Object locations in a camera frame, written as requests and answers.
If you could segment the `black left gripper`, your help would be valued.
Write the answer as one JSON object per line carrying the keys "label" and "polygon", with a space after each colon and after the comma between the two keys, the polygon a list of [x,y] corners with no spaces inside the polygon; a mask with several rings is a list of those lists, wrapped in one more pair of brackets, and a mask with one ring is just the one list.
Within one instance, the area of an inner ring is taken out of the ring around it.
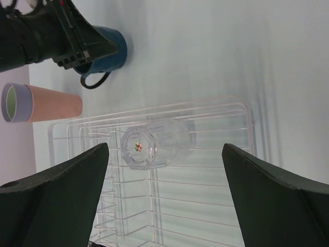
{"label": "black left gripper", "polygon": [[37,1],[26,14],[16,5],[1,6],[1,72],[47,59],[70,69],[119,51],[72,1]]}

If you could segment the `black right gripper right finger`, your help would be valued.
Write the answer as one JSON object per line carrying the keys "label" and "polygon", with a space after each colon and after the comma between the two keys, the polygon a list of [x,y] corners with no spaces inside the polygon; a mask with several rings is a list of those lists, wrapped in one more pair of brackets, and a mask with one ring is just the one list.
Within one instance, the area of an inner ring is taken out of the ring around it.
{"label": "black right gripper right finger", "polygon": [[245,246],[328,246],[328,185],[232,144],[222,158]]}

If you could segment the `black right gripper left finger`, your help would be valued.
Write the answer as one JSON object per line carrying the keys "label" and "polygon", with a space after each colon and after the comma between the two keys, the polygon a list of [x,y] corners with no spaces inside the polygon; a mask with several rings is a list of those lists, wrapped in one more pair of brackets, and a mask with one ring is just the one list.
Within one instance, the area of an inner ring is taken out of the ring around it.
{"label": "black right gripper left finger", "polygon": [[109,149],[106,143],[1,186],[1,246],[88,246]]}

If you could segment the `blue ceramic mug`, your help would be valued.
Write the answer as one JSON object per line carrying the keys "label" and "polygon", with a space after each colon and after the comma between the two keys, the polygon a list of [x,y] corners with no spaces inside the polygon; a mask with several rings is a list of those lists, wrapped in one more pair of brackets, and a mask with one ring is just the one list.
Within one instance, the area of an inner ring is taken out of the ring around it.
{"label": "blue ceramic mug", "polygon": [[[74,68],[74,70],[81,75],[81,85],[89,90],[98,88],[109,77],[112,71],[122,68],[127,60],[127,43],[121,32],[116,29],[102,26],[94,26],[94,28],[101,34],[105,35],[107,39],[114,42],[118,47],[118,51]],[[104,75],[97,83],[87,85],[86,78],[89,75],[96,73],[104,73]]]}

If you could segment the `pink plastic cup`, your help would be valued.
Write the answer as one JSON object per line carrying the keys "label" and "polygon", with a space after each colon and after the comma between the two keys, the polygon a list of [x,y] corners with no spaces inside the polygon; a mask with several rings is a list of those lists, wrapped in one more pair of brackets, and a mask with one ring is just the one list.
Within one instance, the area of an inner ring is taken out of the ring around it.
{"label": "pink plastic cup", "polygon": [[77,95],[32,85],[27,87],[32,95],[32,111],[28,122],[75,118],[82,113],[82,100]]}

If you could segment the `lavender plastic cup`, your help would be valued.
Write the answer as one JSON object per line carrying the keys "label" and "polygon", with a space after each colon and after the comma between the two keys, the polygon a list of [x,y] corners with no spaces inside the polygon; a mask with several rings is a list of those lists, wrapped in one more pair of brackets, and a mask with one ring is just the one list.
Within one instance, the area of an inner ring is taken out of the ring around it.
{"label": "lavender plastic cup", "polygon": [[4,86],[1,110],[6,122],[27,122],[31,116],[32,107],[32,93],[27,85],[7,83]]}

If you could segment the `pale green plastic cup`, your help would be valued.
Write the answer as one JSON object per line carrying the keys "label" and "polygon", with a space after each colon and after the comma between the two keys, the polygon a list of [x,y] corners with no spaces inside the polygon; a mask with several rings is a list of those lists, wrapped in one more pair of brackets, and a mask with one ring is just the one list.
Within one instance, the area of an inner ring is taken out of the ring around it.
{"label": "pale green plastic cup", "polygon": [[9,119],[12,120],[16,110],[16,92],[13,86],[11,86],[7,92],[6,109]]}

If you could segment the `clear glass tumbler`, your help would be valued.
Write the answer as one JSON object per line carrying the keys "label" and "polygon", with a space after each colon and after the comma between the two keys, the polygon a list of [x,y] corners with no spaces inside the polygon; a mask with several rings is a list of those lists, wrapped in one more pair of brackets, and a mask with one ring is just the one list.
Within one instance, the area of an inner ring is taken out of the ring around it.
{"label": "clear glass tumbler", "polygon": [[120,140],[121,157],[134,170],[182,164],[196,147],[192,120],[162,119],[127,128]]}

